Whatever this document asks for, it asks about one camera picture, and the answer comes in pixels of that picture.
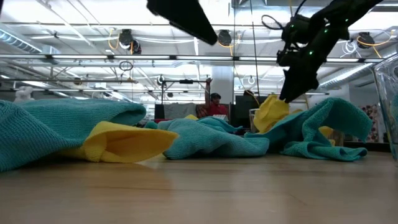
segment man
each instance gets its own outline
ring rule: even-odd
[[[206,110],[208,116],[213,116],[217,114],[223,114],[228,116],[228,110],[224,105],[220,104],[221,96],[218,93],[212,93],[209,97],[210,93],[210,83],[212,79],[206,79],[206,92],[205,92],[205,102],[206,102]]]

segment wall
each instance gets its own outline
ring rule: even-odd
[[[376,87],[349,89],[351,103],[355,106],[375,105],[379,103]]]
[[[315,95],[308,98],[308,104],[311,107],[315,106],[316,104],[320,103],[326,98],[329,97],[338,97],[344,100],[350,101],[350,92],[349,92],[349,85],[345,84],[341,86],[339,90],[329,90],[329,95]]]

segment ceiling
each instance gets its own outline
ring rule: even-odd
[[[64,21],[36,0],[5,0],[0,22],[13,32],[20,34],[23,38],[32,41],[32,43],[55,47],[61,54],[130,54],[120,47],[116,50],[112,49],[106,39],[108,37],[117,38],[121,29],[132,29],[134,38],[140,42],[142,55],[231,55],[229,48],[218,44],[210,46],[199,40],[196,47],[196,41],[193,37],[169,26],[165,19],[151,14],[146,9],[146,0],[50,0],[47,2],[51,5],[51,10],[62,17]],[[279,22],[286,23],[290,19],[290,11],[287,5],[288,1],[269,2],[276,2],[277,6],[256,7],[252,16],[247,8],[242,7],[234,10],[230,7],[231,0],[200,0],[200,4],[209,21],[213,24],[215,31],[218,33],[220,29],[228,29],[230,34],[235,36],[236,45],[231,49],[235,56],[254,56],[254,46],[256,46],[256,55],[258,57],[275,57],[277,51],[284,46],[284,43],[278,40],[281,32],[279,30],[269,30],[262,26],[261,16],[270,14]],[[292,2],[294,6],[299,4],[299,1]],[[329,1],[309,1],[307,3],[309,6],[303,7],[300,13],[305,16],[311,16],[328,3]],[[382,50],[396,42],[396,38],[391,37],[398,33],[395,31],[396,21],[398,21],[398,12],[370,12],[353,24],[349,31],[352,37],[357,37],[359,32],[370,32],[376,43],[389,40],[388,43],[376,47],[377,50]],[[66,22],[71,24],[73,28],[66,26]],[[87,42],[82,41],[76,32],[88,39],[92,45],[90,46]],[[116,41],[111,40],[110,44],[115,46]],[[372,48],[357,48],[353,54],[346,54],[344,51],[347,51],[345,50],[347,48],[352,50],[351,46],[347,46],[346,42],[339,42],[331,51],[329,57],[377,57]],[[0,42],[0,54],[26,53],[4,42]],[[38,74],[44,74],[45,77],[48,77],[51,73],[49,66],[28,65],[29,63],[34,63],[32,60],[15,60],[14,62],[22,63],[24,66],[37,71]],[[135,60],[134,63],[150,63],[150,61]],[[9,64],[6,62],[1,65],[8,66]],[[105,88],[116,90],[158,90],[159,86],[156,85],[156,81],[160,75],[168,80],[187,78],[203,81],[208,77],[212,77],[211,68],[213,66],[215,65],[211,63],[191,63],[177,67],[135,67],[130,72],[123,72],[118,67],[67,67],[60,65],[52,66],[52,73],[59,73],[57,78],[81,77],[82,79],[99,80],[113,80],[116,77],[118,79],[126,79],[132,76],[139,83],[133,85],[131,83],[107,83]],[[343,67],[344,65],[340,67],[327,67],[326,65],[318,71],[318,77],[325,78]],[[260,91],[280,90],[284,81],[282,68],[276,65],[260,65],[257,69],[258,71],[254,64],[237,65],[234,89],[236,91],[243,90],[239,81],[240,78],[245,88],[253,88],[256,91],[257,85],[250,84],[249,79],[256,76],[258,72]],[[72,83],[67,83],[63,87],[83,88]],[[197,91],[195,93],[175,95],[173,100],[204,99],[204,90],[198,84],[183,85],[176,83],[169,90]],[[147,93],[123,94],[128,98],[144,103],[156,101],[153,96]]]

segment ceiling light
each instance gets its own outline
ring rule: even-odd
[[[113,54],[114,55],[114,53],[113,53],[113,51],[112,50],[105,50],[105,52],[108,52],[108,53],[111,53],[111,54]]]
[[[0,58],[46,59],[45,55],[39,55],[39,54],[25,54],[25,55],[0,54]]]
[[[232,60],[232,57],[220,57],[220,56],[177,56],[177,60]]]
[[[42,87],[42,88],[48,87],[47,84],[44,84],[42,82],[24,81],[23,83],[26,83],[26,84],[29,84],[29,85],[33,85],[33,86],[37,86],[37,87]]]
[[[145,60],[145,59],[152,59],[152,60],[168,60],[170,56],[156,56],[156,55],[115,55],[115,59],[124,59],[124,60]]]
[[[55,59],[107,59],[106,55],[53,55]]]
[[[240,57],[239,60],[254,61],[254,60],[256,60],[256,58],[255,57]],[[257,61],[276,62],[276,57],[257,57]]]
[[[358,62],[357,58],[327,58],[327,62]]]
[[[365,59],[365,63],[380,63],[383,61],[383,58],[374,58],[374,59]]]
[[[55,92],[57,95],[59,95],[59,96],[63,96],[63,97],[67,97],[67,98],[69,98],[69,96],[68,95],[66,95],[66,94],[64,94],[64,93],[60,93],[60,92]]]

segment table surface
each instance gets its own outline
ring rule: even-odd
[[[141,164],[38,163],[0,174],[5,223],[398,223],[391,154]]]

